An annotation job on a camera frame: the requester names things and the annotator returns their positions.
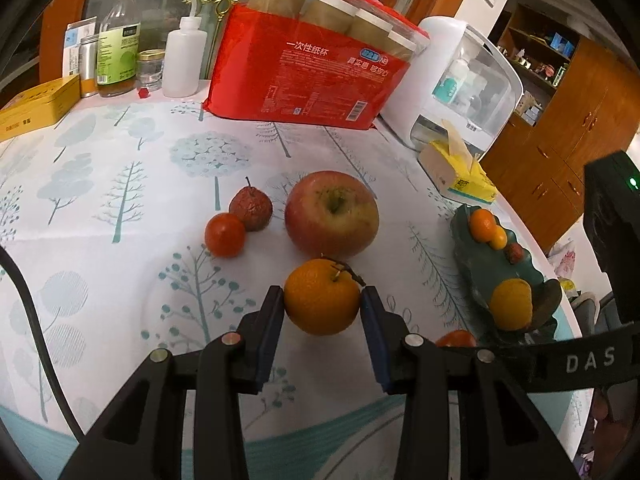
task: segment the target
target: yellow box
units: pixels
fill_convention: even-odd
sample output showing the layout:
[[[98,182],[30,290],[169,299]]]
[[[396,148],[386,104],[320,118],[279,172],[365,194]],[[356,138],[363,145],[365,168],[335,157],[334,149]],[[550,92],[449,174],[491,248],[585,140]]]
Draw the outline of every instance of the yellow box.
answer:
[[[461,159],[449,155],[446,142],[432,140],[420,152],[418,161],[440,194],[456,202],[491,204],[498,194],[478,161],[474,160],[468,170]]]
[[[0,111],[0,141],[57,123],[79,100],[77,74],[20,92]]]

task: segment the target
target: yellow fruit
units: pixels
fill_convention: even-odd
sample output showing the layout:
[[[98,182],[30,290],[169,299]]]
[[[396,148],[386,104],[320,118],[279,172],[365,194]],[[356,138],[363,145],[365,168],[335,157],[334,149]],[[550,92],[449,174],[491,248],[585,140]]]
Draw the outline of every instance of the yellow fruit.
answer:
[[[287,315],[311,335],[341,332],[353,322],[359,306],[358,284],[331,260],[309,260],[295,269],[284,284]]]
[[[494,215],[487,209],[476,209],[469,217],[469,231],[476,242],[490,242],[496,227]]]
[[[499,225],[495,227],[494,237],[489,241],[489,246],[495,251],[501,251],[507,246],[507,233]]]
[[[500,330],[520,330],[529,326],[533,315],[529,283],[520,278],[504,280],[495,287],[489,310]]]

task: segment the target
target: tomato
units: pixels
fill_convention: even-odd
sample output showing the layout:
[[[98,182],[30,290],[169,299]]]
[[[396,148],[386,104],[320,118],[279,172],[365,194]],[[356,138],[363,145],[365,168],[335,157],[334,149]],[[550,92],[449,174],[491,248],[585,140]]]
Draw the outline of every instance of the tomato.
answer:
[[[244,224],[231,213],[215,215],[204,229],[204,243],[214,256],[238,256],[244,247]]]
[[[477,346],[476,338],[467,330],[454,330],[436,341],[436,346]]]

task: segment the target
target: gold jar lid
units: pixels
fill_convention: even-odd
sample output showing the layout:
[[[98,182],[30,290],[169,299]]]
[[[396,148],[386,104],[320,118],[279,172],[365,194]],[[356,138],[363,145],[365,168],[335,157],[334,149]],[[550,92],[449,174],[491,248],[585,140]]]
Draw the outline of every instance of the gold jar lid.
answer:
[[[164,59],[164,50],[162,48],[152,48],[151,50],[143,50],[138,53],[140,61],[157,61]]]

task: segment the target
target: white tablecloth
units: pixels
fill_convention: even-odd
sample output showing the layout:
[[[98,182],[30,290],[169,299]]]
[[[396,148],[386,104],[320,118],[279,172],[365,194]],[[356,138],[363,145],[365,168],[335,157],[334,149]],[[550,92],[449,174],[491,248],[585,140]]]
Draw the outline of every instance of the white tablecloth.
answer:
[[[283,284],[305,260],[282,216],[287,193],[311,171],[350,173],[375,194],[378,236],[351,265],[389,310],[431,340],[455,328],[484,332],[453,261],[449,220],[458,204],[436,192],[414,152],[383,128],[222,120],[201,111],[205,95],[94,96],[57,125],[0,144],[0,243],[30,286],[84,430],[150,350],[202,348],[259,308],[268,286]],[[241,256],[211,258],[204,225],[226,210],[245,176],[271,196],[274,218],[248,235]],[[498,200],[493,209],[552,276],[508,204]],[[0,278],[0,416],[49,480],[75,440],[41,371],[15,288]],[[566,300],[556,317],[557,338],[579,336]],[[376,383],[359,318],[326,338],[285,319],[269,382],[260,395],[241,397],[252,480],[392,478],[403,400]],[[590,393],[534,402],[572,456]],[[186,463],[192,427],[190,399]],[[452,440],[455,477],[455,434]],[[188,466],[183,478],[190,478]]]

